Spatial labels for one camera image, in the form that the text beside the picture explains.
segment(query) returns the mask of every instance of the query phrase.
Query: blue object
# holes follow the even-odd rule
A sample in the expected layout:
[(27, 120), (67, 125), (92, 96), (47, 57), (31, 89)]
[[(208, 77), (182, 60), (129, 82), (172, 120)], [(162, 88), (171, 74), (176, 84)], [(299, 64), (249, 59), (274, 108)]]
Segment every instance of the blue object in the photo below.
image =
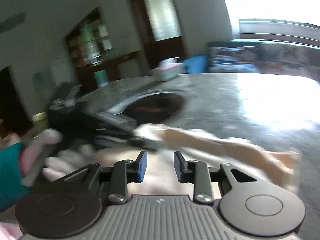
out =
[(22, 146), (22, 143), (17, 143), (0, 151), (0, 212), (29, 192), (21, 184), (19, 154)]
[(205, 55), (195, 55), (184, 60), (183, 64), (186, 66), (187, 73), (198, 74), (205, 72), (208, 60)]
[(139, 171), (138, 171), (138, 182), (143, 182), (144, 174), (146, 173), (148, 164), (148, 155), (147, 152), (144, 152), (140, 162), (139, 162)]

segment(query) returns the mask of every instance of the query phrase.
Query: person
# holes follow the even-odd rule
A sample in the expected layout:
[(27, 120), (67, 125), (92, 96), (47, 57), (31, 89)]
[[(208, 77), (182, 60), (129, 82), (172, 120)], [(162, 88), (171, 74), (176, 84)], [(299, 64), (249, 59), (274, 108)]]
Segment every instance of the person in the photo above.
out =
[[(56, 144), (62, 135), (53, 129), (43, 131), (32, 143), (25, 147), (23, 143), (14, 144), (0, 151), (0, 212), (14, 205), (29, 191), (21, 181), (45, 145)], [(14, 240), (22, 236), (19, 226), (0, 221), (0, 240)]]

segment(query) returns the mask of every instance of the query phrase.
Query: ceiling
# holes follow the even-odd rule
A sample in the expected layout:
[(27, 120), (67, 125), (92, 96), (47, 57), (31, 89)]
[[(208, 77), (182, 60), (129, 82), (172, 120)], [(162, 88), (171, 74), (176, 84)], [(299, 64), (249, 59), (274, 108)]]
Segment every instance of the ceiling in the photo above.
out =
[(68, 31), (78, 17), (85, 16), (96, 0), (0, 0), (0, 21), (26, 12), (25, 31), (61, 29)]

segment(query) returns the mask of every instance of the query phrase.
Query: wooden door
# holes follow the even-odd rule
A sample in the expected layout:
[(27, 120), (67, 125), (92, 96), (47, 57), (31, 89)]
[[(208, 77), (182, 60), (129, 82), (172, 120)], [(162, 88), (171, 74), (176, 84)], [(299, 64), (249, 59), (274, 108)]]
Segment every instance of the wooden door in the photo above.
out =
[(14, 88), (9, 67), (0, 71), (0, 120), (7, 131), (23, 135), (31, 127)]
[(186, 58), (172, 0), (130, 0), (150, 68), (169, 57)]

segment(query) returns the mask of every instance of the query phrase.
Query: frosted glass door panel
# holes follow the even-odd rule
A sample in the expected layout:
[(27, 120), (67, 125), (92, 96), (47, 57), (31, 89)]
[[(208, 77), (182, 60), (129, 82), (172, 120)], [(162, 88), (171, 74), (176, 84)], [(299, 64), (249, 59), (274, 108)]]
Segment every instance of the frosted glass door panel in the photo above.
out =
[(144, 0), (155, 41), (181, 36), (172, 0)]

